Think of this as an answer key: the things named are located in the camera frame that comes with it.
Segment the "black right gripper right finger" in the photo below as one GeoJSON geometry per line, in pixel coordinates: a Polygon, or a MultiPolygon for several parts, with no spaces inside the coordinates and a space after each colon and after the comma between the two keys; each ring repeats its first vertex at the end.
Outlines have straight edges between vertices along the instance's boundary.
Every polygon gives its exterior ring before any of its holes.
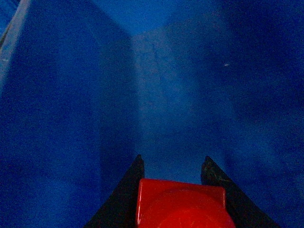
{"type": "Polygon", "coordinates": [[[209,156],[202,164],[200,178],[202,184],[224,188],[226,209],[237,228],[280,228],[209,156]]]}

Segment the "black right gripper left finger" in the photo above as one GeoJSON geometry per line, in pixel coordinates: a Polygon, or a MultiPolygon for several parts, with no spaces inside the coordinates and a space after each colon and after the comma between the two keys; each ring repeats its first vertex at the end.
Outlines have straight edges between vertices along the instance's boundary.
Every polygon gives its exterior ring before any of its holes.
{"type": "Polygon", "coordinates": [[[134,228],[140,180],[144,178],[144,160],[138,154],[118,185],[85,228],[134,228]]]}

